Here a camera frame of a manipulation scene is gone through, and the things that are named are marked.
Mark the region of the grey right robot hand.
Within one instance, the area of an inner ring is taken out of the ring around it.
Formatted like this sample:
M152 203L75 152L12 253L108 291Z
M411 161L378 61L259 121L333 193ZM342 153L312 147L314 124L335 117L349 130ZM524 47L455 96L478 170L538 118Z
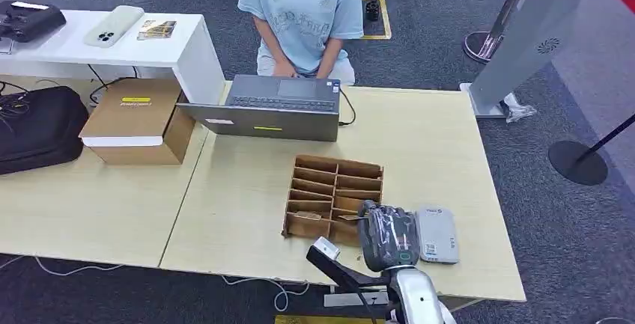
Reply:
M357 228L366 266L373 272L415 266L420 257L416 216L400 207L364 200Z

